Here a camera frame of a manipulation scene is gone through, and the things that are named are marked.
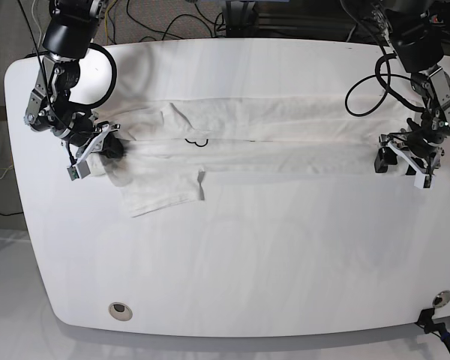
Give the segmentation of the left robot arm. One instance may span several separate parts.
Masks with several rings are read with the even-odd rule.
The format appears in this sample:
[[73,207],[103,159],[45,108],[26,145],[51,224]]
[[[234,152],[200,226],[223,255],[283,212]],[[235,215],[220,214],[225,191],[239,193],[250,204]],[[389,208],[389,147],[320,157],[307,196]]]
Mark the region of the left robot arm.
[[378,1],[373,11],[393,50],[376,63],[375,75],[380,75],[384,62],[398,59],[424,103],[415,108],[419,123],[408,118],[407,129],[379,137],[375,171],[385,173],[402,158],[408,165],[407,175],[414,176],[415,186],[421,189],[431,188],[444,154],[441,145],[450,137],[450,79],[439,65],[444,53],[429,13],[431,5],[431,1]]

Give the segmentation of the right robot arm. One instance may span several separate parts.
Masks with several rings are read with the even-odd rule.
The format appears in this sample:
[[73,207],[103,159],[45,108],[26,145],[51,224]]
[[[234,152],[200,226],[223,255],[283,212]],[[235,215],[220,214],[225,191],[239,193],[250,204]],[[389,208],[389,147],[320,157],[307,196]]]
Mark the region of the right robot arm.
[[[109,159],[124,155],[114,136],[115,125],[97,122],[93,111],[103,105],[116,87],[117,66],[112,55],[93,39],[105,17],[107,1],[50,1],[50,21],[37,52],[39,72],[31,91],[24,122],[36,132],[52,131],[67,148],[76,146]],[[71,90],[80,80],[80,60],[94,50],[108,60],[111,80],[105,94],[93,103],[76,103]]]

